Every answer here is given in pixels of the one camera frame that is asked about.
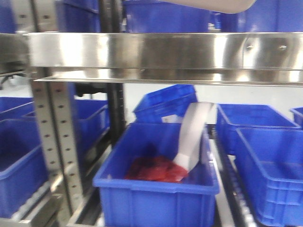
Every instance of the reflective metal surface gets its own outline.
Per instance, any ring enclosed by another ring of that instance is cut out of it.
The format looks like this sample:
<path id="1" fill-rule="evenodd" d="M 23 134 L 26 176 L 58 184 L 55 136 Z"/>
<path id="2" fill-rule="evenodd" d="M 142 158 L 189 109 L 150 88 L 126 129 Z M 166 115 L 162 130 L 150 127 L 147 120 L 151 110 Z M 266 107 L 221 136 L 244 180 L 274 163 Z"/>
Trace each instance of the reflective metal surface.
<path id="1" fill-rule="evenodd" d="M 303 86 L 302 71 L 52 68 L 42 81 Z"/>
<path id="2" fill-rule="evenodd" d="M 27 62 L 27 44 L 22 35 L 0 33 L 0 65 L 10 62 Z"/>
<path id="3" fill-rule="evenodd" d="M 50 193 L 44 195 L 41 200 L 28 211 L 22 220 L 0 218 L 0 227 L 48 227 L 54 222 L 56 212 L 60 204 L 60 197 Z"/>
<path id="4" fill-rule="evenodd" d="M 55 2 L 54 0 L 35 0 L 40 32 L 58 31 Z"/>
<path id="5" fill-rule="evenodd" d="M 30 34 L 37 67 L 303 70 L 303 33 Z"/>
<path id="6" fill-rule="evenodd" d="M 74 212 L 83 200 L 83 175 L 79 163 L 78 150 L 80 149 L 80 126 L 74 99 L 72 83 L 52 82 L 50 94 L 54 111 L 54 123 L 57 128 L 60 144 L 62 166 L 66 186 Z"/>
<path id="7" fill-rule="evenodd" d="M 57 141 L 57 130 L 54 124 L 53 105 L 49 86 L 45 82 L 32 81 L 31 88 L 35 101 L 36 117 L 43 145 L 45 163 L 51 183 L 51 192 L 59 194 L 62 197 L 58 221 L 60 226 L 64 226 L 71 216 L 71 209 L 61 161 L 60 145 Z"/>
<path id="8" fill-rule="evenodd" d="M 34 12 L 31 0 L 11 0 L 15 16 L 17 33 L 36 32 Z"/>

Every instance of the white wall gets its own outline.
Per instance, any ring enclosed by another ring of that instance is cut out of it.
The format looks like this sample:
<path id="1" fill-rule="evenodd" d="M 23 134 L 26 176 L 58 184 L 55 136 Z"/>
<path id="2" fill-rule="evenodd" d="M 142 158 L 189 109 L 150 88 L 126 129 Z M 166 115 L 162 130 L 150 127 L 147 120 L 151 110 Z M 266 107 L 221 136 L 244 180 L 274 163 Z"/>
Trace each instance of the white wall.
<path id="1" fill-rule="evenodd" d="M 125 84 L 125 112 L 127 122 L 133 122 L 134 108 L 142 97 L 149 92 L 171 85 L 168 84 Z M 292 119 L 289 109 L 303 106 L 303 88 L 300 87 L 245 87 L 245 86 L 203 86 L 196 85 L 199 101 L 214 103 L 250 103 L 272 105 Z M 31 96 L 27 79 L 16 77 L 6 82 L 0 96 Z M 96 94 L 94 98 L 105 99 L 106 94 Z M 210 112 L 208 123 L 215 123 L 216 108 Z"/>

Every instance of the tilted blue crate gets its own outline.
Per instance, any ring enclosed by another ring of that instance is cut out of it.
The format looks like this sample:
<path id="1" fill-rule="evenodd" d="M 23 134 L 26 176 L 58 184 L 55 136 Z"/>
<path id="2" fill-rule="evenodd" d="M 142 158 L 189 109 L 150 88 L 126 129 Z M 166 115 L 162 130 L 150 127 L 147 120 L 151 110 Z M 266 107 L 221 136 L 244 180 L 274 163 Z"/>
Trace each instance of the tilted blue crate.
<path id="1" fill-rule="evenodd" d="M 225 152 L 234 155 L 237 128 L 294 129 L 301 127 L 268 105 L 218 104 L 216 131 Z"/>
<path id="2" fill-rule="evenodd" d="M 303 225 L 303 131 L 237 129 L 235 164 L 257 219 Z"/>
<path id="3" fill-rule="evenodd" d="M 37 125 L 0 122 L 0 217 L 10 218 L 47 180 Z"/>
<path id="4" fill-rule="evenodd" d="M 137 122 L 161 123 L 163 117 L 183 117 L 190 103 L 197 102 L 193 85 L 173 85 L 146 94 L 134 109 Z"/>
<path id="5" fill-rule="evenodd" d="M 179 131 L 180 124 L 173 123 L 129 126 L 93 180 L 100 188 L 107 226 L 212 226 L 219 186 L 206 132 L 201 161 L 182 183 L 124 179 L 137 157 L 164 155 L 172 160 Z"/>

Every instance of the metal upright post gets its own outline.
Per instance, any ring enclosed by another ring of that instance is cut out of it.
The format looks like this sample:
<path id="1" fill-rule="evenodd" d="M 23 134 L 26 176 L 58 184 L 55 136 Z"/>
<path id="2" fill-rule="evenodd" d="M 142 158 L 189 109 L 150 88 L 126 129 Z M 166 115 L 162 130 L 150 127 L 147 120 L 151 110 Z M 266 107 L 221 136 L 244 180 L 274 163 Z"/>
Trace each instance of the metal upright post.
<path id="1" fill-rule="evenodd" d="M 102 33 L 120 33 L 122 20 L 120 0 L 99 0 Z M 111 122 L 111 140 L 114 145 L 125 130 L 123 84 L 107 84 L 107 99 Z"/>

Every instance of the metal frame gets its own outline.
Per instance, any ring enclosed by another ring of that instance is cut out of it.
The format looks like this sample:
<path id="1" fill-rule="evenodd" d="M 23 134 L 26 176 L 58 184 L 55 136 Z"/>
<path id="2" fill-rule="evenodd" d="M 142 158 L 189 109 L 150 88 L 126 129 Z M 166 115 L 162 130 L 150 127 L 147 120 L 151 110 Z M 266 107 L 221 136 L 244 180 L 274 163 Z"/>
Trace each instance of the metal frame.
<path id="1" fill-rule="evenodd" d="M 1 227 L 49 227 L 57 221 L 61 197 L 47 193 L 29 209 L 21 220 L 0 218 Z"/>

